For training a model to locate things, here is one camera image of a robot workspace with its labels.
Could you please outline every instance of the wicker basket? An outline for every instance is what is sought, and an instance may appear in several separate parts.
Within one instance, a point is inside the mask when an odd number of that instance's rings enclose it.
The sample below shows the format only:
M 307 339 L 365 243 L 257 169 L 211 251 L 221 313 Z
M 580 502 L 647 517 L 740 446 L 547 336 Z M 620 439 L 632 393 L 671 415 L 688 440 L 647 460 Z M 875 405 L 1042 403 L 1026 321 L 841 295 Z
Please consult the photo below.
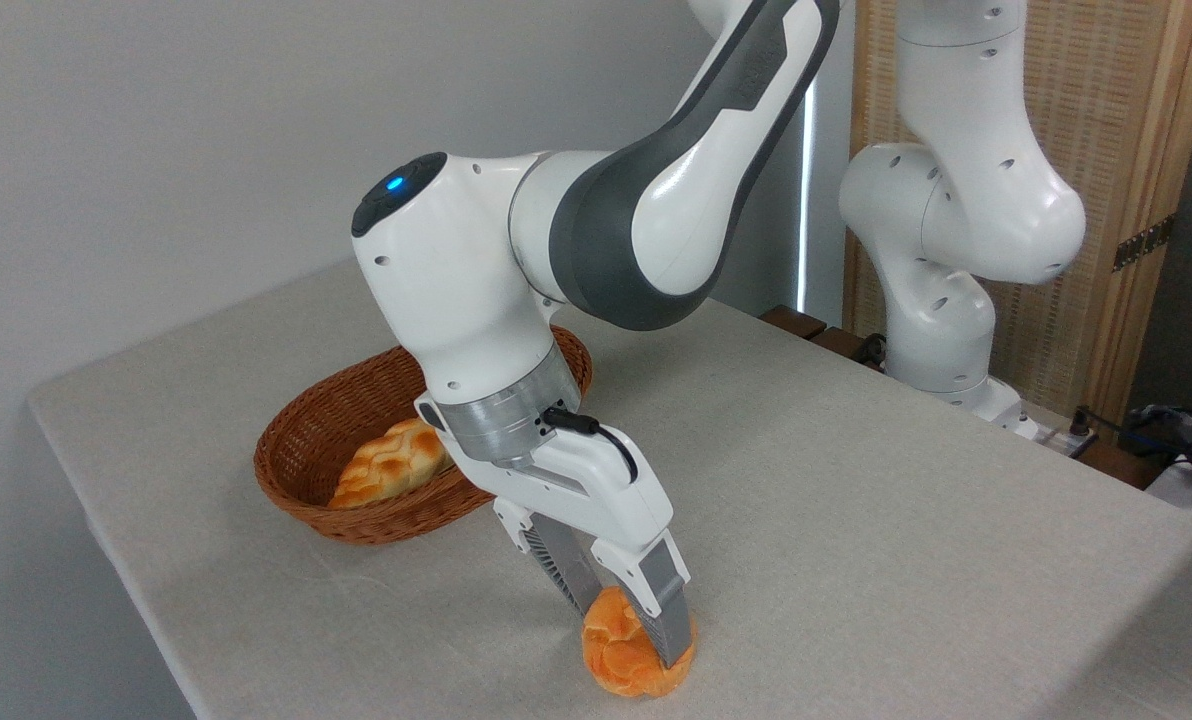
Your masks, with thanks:
M 552 327 L 555 345 L 583 395 L 591 386 L 586 347 L 567 329 Z M 352 509 L 330 510 L 339 474 L 356 448 L 404 418 L 417 416 L 422 370 L 403 347 L 313 384 L 271 421 L 254 451 L 257 485 L 281 510 L 311 525 L 322 536 L 347 544 L 399 541 L 440 528 L 493 496 L 473 486 L 451 466 L 422 486 Z

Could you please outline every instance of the black cable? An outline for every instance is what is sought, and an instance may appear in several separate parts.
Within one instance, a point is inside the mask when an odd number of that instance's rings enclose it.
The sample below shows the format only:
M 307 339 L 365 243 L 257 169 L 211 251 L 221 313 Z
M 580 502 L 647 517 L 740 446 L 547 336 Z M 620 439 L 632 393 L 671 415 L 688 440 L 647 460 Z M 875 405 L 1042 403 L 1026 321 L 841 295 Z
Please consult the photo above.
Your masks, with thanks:
M 620 455 L 623 457 L 623 461 L 627 463 L 627 471 L 632 473 L 632 479 L 628 484 L 637 482 L 637 477 L 640 477 L 640 468 L 637 467 L 637 459 L 632 457 L 632 451 L 628 451 L 623 441 L 614 436 L 606 428 L 602 428 L 600 420 L 592 418 L 591 415 L 579 415 L 577 412 L 570 412 L 560 406 L 547 406 L 542 411 L 544 423 L 550 424 L 554 428 L 565 428 L 567 430 L 575 430 L 576 433 L 582 433 L 584 436 L 600 436 L 608 439 L 608 441 L 617 448 Z
M 1091 418 L 1098 421 L 1100 426 L 1107 427 L 1109 429 L 1112 429 L 1112 432 L 1120 433 L 1122 436 L 1134 439 L 1134 441 L 1142 442 L 1144 445 L 1157 446 L 1161 451 L 1172 452 L 1173 455 L 1186 455 L 1188 457 L 1188 459 L 1192 459 L 1192 448 L 1191 448 L 1192 442 L 1180 447 L 1169 442 L 1159 441 L 1157 439 L 1154 437 L 1141 436 L 1137 433 L 1131 433 L 1126 428 L 1122 428 L 1120 426 L 1113 423 L 1113 421 L 1111 420 L 1104 418 L 1101 415 L 1098 415 L 1093 410 L 1089 410 L 1089 406 L 1086 405 L 1076 406 L 1076 411 L 1088 415 Z
M 614 437 L 614 433 L 610 433 L 606 428 L 596 428 L 596 432 L 600 433 L 602 437 L 608 439 L 609 442 L 614 443 L 614 447 L 617 448 L 620 454 L 623 454 L 623 460 L 627 461 L 627 471 L 628 473 L 632 473 L 632 479 L 628 480 L 628 484 L 637 482 L 637 476 L 640 474 L 640 470 L 637 468 L 637 460 L 633 459 L 632 451 L 628 451 L 627 446 L 623 445 L 623 441 Z

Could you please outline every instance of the metal hinge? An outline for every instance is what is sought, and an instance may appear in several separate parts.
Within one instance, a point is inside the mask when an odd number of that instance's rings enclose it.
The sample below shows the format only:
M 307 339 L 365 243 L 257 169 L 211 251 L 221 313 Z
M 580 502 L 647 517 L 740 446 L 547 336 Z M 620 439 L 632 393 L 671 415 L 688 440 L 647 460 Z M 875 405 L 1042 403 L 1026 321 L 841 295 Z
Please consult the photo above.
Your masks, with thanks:
M 1141 257 L 1149 255 L 1157 247 L 1169 242 L 1169 236 L 1173 234 L 1173 219 L 1175 219 L 1175 216 L 1168 215 L 1166 219 L 1160 221 L 1157 224 L 1117 246 L 1116 263 L 1112 266 L 1112 272 L 1115 273 L 1126 268 L 1129 265 L 1137 263 Z

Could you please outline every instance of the bread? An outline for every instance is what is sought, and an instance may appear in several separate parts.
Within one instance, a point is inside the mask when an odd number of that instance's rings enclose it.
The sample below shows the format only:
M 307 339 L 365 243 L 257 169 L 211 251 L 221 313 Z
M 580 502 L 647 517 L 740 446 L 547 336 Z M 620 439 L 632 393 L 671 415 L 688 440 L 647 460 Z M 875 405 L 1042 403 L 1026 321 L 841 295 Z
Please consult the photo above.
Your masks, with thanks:
M 689 619 L 693 643 L 671 668 L 664 668 L 654 644 L 627 601 L 623 589 L 602 589 L 583 617 L 583 662 L 596 683 L 623 697 L 648 694 L 663 697 L 689 675 L 693 651 L 699 646 L 699 627 Z
M 360 446 L 339 476 L 331 510 L 366 505 L 421 486 L 453 464 L 436 430 L 422 420 L 402 420 L 385 436 Z

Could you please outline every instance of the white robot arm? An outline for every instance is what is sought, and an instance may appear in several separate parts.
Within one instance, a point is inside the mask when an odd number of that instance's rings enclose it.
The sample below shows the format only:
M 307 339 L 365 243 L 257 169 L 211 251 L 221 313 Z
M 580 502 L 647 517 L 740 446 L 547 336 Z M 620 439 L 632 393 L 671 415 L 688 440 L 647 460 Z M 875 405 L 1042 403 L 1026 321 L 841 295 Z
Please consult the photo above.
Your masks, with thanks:
M 614 153 L 424 155 L 352 223 L 378 306 L 422 366 L 418 414 L 579 612 L 600 581 L 572 529 L 596 536 L 666 666 L 691 641 L 672 503 L 631 437 L 576 414 L 550 318 L 567 302 L 656 329 L 701 304 L 838 13 L 837 0 L 689 4 L 718 41 L 663 128 Z
M 1051 281 L 1085 235 L 1028 122 L 1025 26 L 1024 0 L 899 0 L 899 113 L 925 145 L 858 153 L 840 213 L 884 291 L 884 372 L 1031 437 L 1017 392 L 988 377 L 995 311 L 971 277 Z

